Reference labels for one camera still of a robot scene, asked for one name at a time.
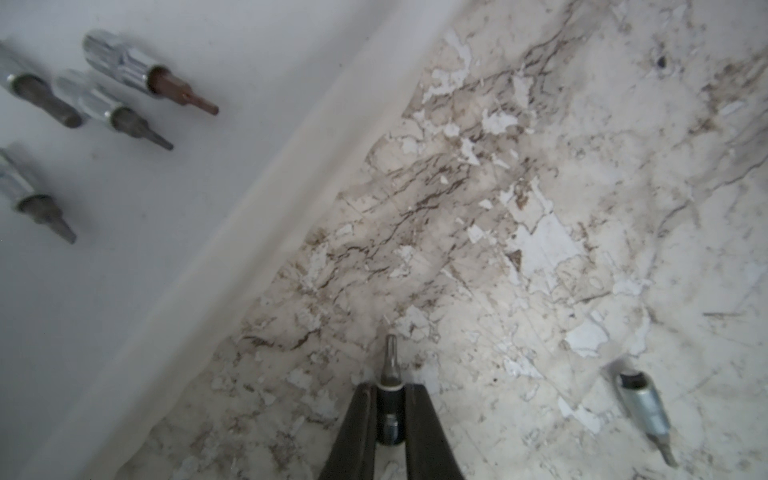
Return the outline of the white plastic storage box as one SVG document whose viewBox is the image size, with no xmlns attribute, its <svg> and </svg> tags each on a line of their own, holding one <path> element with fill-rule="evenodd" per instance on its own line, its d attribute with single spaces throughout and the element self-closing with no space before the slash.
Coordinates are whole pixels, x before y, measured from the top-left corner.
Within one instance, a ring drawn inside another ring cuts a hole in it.
<svg viewBox="0 0 768 480">
<path fill-rule="evenodd" d="M 1 475 L 106 478 L 407 101 L 461 1 L 5 1 L 2 42 L 86 70 L 123 35 L 220 111 L 106 80 L 171 150 L 3 94 L 1 145 L 76 241 L 1 206 Z"/>
</svg>

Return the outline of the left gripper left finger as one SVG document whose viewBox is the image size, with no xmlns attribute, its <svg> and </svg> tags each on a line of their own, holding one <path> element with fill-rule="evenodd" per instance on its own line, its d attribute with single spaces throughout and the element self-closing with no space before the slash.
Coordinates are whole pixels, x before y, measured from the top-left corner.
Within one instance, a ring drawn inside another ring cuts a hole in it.
<svg viewBox="0 0 768 480">
<path fill-rule="evenodd" d="M 372 383 L 359 384 L 320 480 L 371 480 L 374 476 L 377 439 L 377 390 Z"/>
</svg>

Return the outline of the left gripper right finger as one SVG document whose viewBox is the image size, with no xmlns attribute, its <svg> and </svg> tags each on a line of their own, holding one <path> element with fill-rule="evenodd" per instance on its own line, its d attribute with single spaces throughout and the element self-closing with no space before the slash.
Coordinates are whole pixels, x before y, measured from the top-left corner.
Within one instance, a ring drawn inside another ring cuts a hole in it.
<svg viewBox="0 0 768 480">
<path fill-rule="evenodd" d="M 405 386 L 405 451 L 409 480 L 464 480 L 424 385 Z"/>
</svg>

